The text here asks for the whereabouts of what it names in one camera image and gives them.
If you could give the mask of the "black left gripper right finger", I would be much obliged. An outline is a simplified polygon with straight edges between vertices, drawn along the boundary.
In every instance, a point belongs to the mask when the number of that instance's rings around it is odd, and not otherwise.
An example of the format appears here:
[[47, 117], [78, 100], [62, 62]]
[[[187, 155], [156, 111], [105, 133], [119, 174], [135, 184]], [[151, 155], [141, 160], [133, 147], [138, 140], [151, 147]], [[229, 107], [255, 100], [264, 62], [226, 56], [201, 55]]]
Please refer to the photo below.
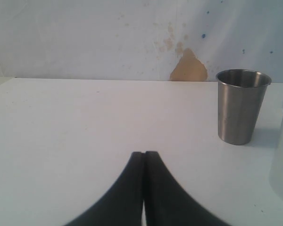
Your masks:
[[224, 225], [188, 195], [154, 151], [145, 153], [144, 204], [148, 226]]

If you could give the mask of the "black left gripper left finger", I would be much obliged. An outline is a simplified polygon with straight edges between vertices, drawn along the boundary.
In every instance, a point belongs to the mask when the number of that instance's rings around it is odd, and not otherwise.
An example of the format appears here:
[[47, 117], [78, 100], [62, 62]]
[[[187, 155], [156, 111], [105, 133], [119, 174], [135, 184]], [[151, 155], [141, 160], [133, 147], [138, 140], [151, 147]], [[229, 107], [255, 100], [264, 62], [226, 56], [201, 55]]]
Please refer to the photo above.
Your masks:
[[145, 154], [133, 152], [112, 187], [68, 226], [140, 226]]

